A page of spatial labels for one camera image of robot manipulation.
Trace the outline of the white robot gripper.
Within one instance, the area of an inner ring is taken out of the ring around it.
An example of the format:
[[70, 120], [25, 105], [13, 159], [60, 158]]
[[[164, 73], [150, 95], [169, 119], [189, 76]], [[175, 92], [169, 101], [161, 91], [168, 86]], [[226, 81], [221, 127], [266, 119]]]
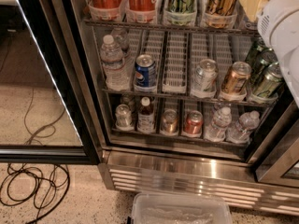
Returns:
[[299, 0], [268, 1], [239, 0], [239, 4], [251, 22], [256, 22], [261, 12], [258, 32], [276, 53], [284, 80], [299, 106]]

